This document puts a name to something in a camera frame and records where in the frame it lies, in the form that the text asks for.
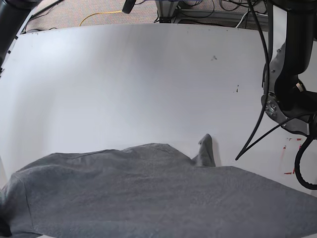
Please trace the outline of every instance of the metal frame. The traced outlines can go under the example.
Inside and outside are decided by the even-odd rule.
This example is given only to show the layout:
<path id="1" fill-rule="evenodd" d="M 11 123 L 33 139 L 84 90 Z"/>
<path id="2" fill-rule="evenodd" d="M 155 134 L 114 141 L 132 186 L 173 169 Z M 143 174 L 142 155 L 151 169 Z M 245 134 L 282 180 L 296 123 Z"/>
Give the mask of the metal frame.
<path id="1" fill-rule="evenodd" d="M 198 9 L 177 9 L 177 14 L 175 15 L 176 7 L 181 1 L 155 1 L 158 8 L 158 15 L 160 18 L 160 23 L 178 23 L 181 20 L 214 20 L 222 22 L 238 23 L 244 13 L 232 12 L 232 11 L 206 11 Z M 268 26 L 268 17 L 263 15 L 258 15 L 259 23 L 263 26 Z M 250 14 L 248 21 L 254 21 L 253 16 Z"/>

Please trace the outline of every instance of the gray carpet floor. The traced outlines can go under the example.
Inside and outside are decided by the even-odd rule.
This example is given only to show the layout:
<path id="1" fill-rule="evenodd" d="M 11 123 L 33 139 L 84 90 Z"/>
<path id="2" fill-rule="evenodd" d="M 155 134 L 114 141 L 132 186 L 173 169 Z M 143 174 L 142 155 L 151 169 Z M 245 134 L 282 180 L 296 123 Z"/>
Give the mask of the gray carpet floor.
<path id="1" fill-rule="evenodd" d="M 39 5 L 38 10 L 50 5 L 55 0 L 43 0 Z M 96 12 L 105 11 L 118 11 L 122 10 L 125 0 L 65 0 L 55 6 L 49 13 L 44 12 L 42 17 L 34 19 L 27 24 L 27 30 L 39 29 L 49 30 L 51 28 L 67 28 L 78 27 L 80 22 L 90 14 Z M 193 4 L 195 1 L 186 1 L 189 4 Z M 215 10 L 222 10 L 219 5 L 219 0 L 213 0 Z M 223 1 L 223 6 L 227 9 L 234 8 L 232 3 Z M 193 8 L 212 10 L 212 0 L 203 0 L 203 2 Z M 264 4 L 261 2 L 256 9 L 264 12 Z M 245 7 L 239 7 L 236 12 L 246 12 L 248 9 Z M 153 23 L 157 17 L 157 7 L 155 1 L 147 0 L 141 5 L 134 6 L 130 14 L 123 12 L 114 14 L 102 14 L 89 17 L 83 23 L 83 26 L 87 25 L 103 25 L 103 24 L 129 24 L 129 23 Z"/>

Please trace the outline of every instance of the gray towel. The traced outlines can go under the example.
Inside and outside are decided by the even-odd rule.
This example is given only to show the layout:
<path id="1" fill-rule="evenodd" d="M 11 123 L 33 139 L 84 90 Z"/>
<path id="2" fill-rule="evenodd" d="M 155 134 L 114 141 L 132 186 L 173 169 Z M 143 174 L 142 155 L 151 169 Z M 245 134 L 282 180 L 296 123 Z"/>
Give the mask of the gray towel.
<path id="1" fill-rule="evenodd" d="M 166 144 L 52 154 L 16 172 L 0 198 L 14 238 L 299 238 L 317 199 L 235 167 L 200 168 Z"/>

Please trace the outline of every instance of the yellow cable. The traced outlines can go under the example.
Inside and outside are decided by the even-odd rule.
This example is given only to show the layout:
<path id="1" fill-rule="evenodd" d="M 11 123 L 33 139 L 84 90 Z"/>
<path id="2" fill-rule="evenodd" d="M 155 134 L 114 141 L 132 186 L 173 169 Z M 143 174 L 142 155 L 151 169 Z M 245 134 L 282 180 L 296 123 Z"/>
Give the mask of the yellow cable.
<path id="1" fill-rule="evenodd" d="M 119 12 L 122 12 L 122 11 L 97 12 L 97 13 L 91 14 L 91 15 L 87 16 L 84 20 L 82 20 L 82 22 L 80 23 L 79 26 L 81 26 L 81 24 L 83 24 L 83 22 L 84 22 L 88 17 L 94 16 L 94 15 L 97 15 L 97 14 L 109 14 L 109 13 L 119 13 Z"/>

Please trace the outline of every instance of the white table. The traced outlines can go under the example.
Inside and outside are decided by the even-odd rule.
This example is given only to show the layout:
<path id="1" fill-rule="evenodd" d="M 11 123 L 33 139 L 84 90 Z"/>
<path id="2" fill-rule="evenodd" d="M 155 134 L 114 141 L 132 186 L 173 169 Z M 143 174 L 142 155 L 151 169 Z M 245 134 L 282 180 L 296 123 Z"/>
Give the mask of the white table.
<path id="1" fill-rule="evenodd" d="M 317 47 L 301 79 L 317 91 Z M 301 138 L 278 129 L 234 159 L 261 110 L 257 31 L 216 26 L 104 25 L 20 36 L 0 80 L 0 155 L 9 177 L 54 152 L 168 143 L 190 157 L 209 133 L 218 166 L 310 193 L 292 170 Z M 266 115 L 256 134 L 275 126 Z M 287 153 L 280 161 L 283 147 Z M 304 154 L 315 182 L 316 143 Z"/>

